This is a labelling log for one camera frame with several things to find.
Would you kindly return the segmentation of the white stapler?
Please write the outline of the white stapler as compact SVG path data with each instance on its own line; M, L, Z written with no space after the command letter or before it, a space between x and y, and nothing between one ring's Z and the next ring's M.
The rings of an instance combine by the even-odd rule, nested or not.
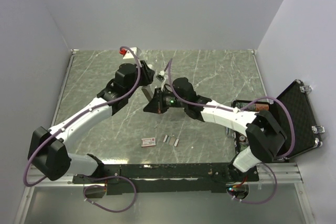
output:
M150 102L153 98L153 92L152 92L151 86L150 85L142 86L141 91L143 92L146 99Z

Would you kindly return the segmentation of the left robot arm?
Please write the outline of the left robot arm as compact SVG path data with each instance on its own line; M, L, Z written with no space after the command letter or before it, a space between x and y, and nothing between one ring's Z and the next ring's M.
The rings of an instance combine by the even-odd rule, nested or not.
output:
M69 153L86 132L123 109L138 87L152 84L155 71L141 60L138 65L123 63L106 87L82 110L50 129L33 132L28 159L51 181L65 174L80 174L92 183L103 178L103 163L92 154Z

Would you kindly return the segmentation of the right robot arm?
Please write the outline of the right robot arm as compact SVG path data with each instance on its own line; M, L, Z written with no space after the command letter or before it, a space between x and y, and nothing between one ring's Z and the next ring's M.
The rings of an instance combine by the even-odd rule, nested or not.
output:
M182 108L192 119L214 123L247 137L248 147L231 161L229 175L235 181L246 177L259 163L271 163L278 155L287 136L269 111L242 111L224 106L196 94L187 78L173 81L171 90L156 88L153 98L144 107L147 113L163 114L169 108Z

